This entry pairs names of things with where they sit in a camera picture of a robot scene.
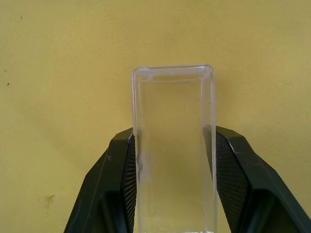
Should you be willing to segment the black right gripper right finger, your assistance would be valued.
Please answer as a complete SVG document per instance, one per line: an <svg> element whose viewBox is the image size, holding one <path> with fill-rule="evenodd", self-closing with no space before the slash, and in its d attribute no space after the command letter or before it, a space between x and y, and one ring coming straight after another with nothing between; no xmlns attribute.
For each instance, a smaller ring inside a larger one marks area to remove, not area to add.
<svg viewBox="0 0 311 233"><path fill-rule="evenodd" d="M244 136L203 127L214 190L233 233L309 233L311 220L278 173Z"/></svg>

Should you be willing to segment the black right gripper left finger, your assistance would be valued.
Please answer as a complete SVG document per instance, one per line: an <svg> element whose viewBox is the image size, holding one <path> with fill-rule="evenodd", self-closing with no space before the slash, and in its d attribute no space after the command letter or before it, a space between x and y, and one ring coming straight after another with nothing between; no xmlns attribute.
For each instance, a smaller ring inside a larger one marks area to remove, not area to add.
<svg viewBox="0 0 311 233"><path fill-rule="evenodd" d="M137 199L135 137L116 134L84 178L66 233L132 233Z"/></svg>

